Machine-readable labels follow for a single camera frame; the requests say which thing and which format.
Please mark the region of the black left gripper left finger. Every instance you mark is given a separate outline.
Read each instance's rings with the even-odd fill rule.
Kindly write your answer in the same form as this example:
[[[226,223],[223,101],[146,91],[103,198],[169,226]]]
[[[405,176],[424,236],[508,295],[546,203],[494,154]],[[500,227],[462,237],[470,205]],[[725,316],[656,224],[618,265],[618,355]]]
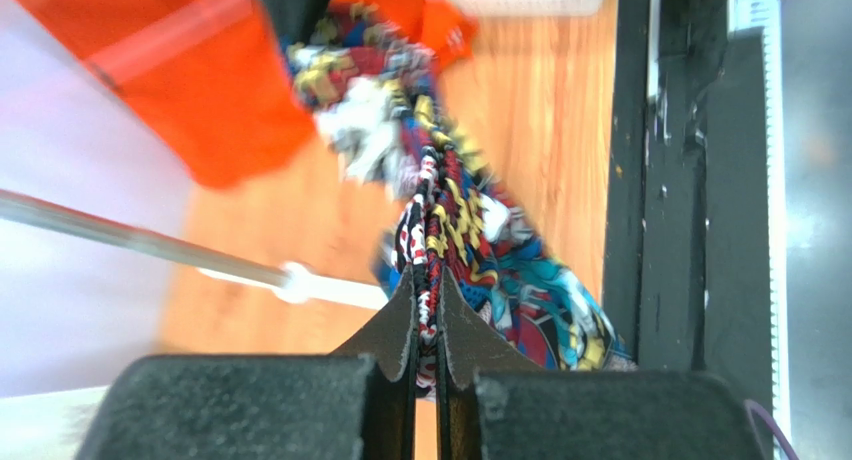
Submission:
[[[108,389],[81,459],[409,459],[412,274],[326,355],[156,355]]]

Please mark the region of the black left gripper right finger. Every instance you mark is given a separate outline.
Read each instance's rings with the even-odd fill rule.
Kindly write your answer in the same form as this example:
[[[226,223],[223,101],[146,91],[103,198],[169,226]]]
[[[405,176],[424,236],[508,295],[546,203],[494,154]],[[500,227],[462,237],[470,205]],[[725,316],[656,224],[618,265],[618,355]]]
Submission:
[[[765,459],[744,404],[697,373],[546,370],[492,330],[444,271],[442,459]]]

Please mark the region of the comic print shorts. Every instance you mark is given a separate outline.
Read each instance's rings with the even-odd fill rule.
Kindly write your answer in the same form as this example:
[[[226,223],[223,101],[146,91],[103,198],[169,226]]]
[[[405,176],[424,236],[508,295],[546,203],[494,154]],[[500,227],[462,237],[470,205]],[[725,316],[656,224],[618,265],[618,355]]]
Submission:
[[[342,177],[382,183],[405,205],[375,275],[392,293],[402,272],[413,272],[420,397],[436,394],[445,274],[486,324],[541,367],[635,368],[592,294],[548,253],[474,140],[445,113],[432,50],[359,2],[330,7],[308,42],[287,47],[286,61]]]

